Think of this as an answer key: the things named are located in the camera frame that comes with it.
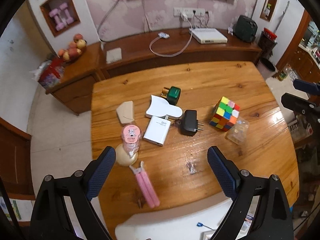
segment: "screw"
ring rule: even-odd
[[[247,170],[242,170],[241,171],[241,174],[243,175],[243,176],[245,176],[245,177],[248,177],[249,176],[249,171],[247,171]]]
[[[45,181],[50,181],[50,180],[51,180],[51,175],[45,176],[45,177],[44,177],[44,180],[45,180]]]
[[[81,177],[82,174],[83,174],[83,171],[81,171],[81,170],[75,172],[76,177]]]
[[[273,178],[274,180],[279,180],[279,176],[276,175],[276,174],[272,174],[272,178]]]

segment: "wooden cabinet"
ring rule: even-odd
[[[305,80],[308,82],[320,82],[320,70],[317,66],[313,66],[309,71],[308,75],[305,77]]]
[[[122,59],[105,64],[101,71],[105,78],[109,78],[150,68],[193,62],[231,60],[257,63],[261,54],[261,48],[257,44],[241,41],[236,36],[228,34],[227,30],[219,31],[228,38],[228,43],[204,45],[192,39],[185,51],[176,57],[159,57],[150,51],[150,42],[158,36],[158,31],[107,42],[104,46],[105,53],[108,50],[121,48]],[[152,45],[153,51],[160,54],[174,54],[190,39],[188,28],[169,29],[165,32],[170,35],[170,39],[160,39]]]
[[[304,49],[298,47],[289,65],[300,78],[308,82],[320,82],[320,69],[313,57]]]
[[[301,64],[301,66],[298,68],[297,72],[303,80],[305,80],[309,73],[311,73],[311,69],[313,68],[314,64],[315,62],[313,61],[313,59],[307,57],[303,61],[303,64]]]
[[[90,75],[65,86],[53,93],[63,104],[76,114],[90,111],[95,78]]]
[[[100,43],[88,46],[76,62],[66,67],[61,83],[46,93],[52,94],[76,114],[90,111],[93,85],[105,79],[100,70],[104,61]]]

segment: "rubik's cube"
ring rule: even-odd
[[[240,107],[226,97],[222,97],[212,112],[210,125],[223,131],[230,130],[236,124]]]

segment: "green battery charger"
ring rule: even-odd
[[[178,103],[181,89],[177,87],[163,88],[161,97],[165,98],[170,105],[175,106]]]

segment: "wooden drawer cabinet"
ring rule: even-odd
[[[53,96],[76,114],[90,111],[95,82],[95,78],[90,75],[57,90]]]
[[[304,80],[309,74],[315,62],[310,57],[306,58],[303,64],[297,69],[299,76]]]
[[[290,60],[289,64],[290,66],[298,70],[303,65],[304,61],[306,60],[305,54],[303,53],[303,49],[298,48],[297,51],[294,53],[292,59]]]
[[[305,81],[319,83],[320,82],[320,70],[318,66],[313,66],[305,78]]]
[[[77,114],[84,113],[91,110],[91,98],[92,92],[89,95],[75,98],[65,105]]]
[[[78,60],[66,66],[61,83],[46,93],[76,114],[90,111],[93,85],[104,79],[100,68],[105,60],[100,42],[89,45]]]
[[[289,64],[302,80],[316,83],[320,81],[320,69],[318,64],[304,49],[298,47],[289,61]]]
[[[90,75],[57,90],[54,92],[54,96],[59,98],[61,102],[67,103],[73,99],[91,94],[95,82],[94,77]]]

